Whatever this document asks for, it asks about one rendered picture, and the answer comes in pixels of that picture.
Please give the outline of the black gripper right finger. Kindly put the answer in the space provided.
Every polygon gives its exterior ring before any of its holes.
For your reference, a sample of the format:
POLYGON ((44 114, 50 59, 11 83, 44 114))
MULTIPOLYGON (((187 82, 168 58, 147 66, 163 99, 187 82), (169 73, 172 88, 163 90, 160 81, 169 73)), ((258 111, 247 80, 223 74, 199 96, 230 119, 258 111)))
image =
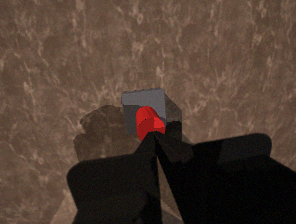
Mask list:
POLYGON ((191 145, 158 131, 156 153, 185 224, 206 224, 209 168, 213 164, 266 154, 272 141, 264 133, 191 145))

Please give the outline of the red marker cap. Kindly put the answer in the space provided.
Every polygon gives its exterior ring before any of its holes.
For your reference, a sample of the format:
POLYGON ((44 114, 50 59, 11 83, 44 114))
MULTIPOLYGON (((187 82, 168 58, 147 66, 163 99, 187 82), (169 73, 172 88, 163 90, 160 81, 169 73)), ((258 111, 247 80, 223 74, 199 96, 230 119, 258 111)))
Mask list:
POLYGON ((165 134, 165 125, 156 111, 149 106, 141 107, 136 113, 137 135, 143 141, 148 132, 165 134))

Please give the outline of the dark grey block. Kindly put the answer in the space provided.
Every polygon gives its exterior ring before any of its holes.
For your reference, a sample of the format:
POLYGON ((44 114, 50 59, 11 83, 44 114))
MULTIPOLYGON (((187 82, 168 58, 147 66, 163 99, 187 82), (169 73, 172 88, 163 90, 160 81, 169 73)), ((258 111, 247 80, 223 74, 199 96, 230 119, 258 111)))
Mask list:
POLYGON ((136 113, 144 106, 152 107, 167 129, 164 89, 153 88, 123 92, 121 98, 128 135, 137 133, 136 113))

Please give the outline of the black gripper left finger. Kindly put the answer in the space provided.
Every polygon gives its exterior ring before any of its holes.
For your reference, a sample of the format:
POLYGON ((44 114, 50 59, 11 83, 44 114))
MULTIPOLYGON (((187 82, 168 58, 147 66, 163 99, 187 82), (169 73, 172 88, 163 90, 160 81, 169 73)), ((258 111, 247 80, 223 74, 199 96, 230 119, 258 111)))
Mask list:
POLYGON ((133 154, 97 158, 75 164, 66 181, 78 210, 83 201, 146 191, 150 195, 153 219, 162 208, 155 135, 148 132, 133 154))

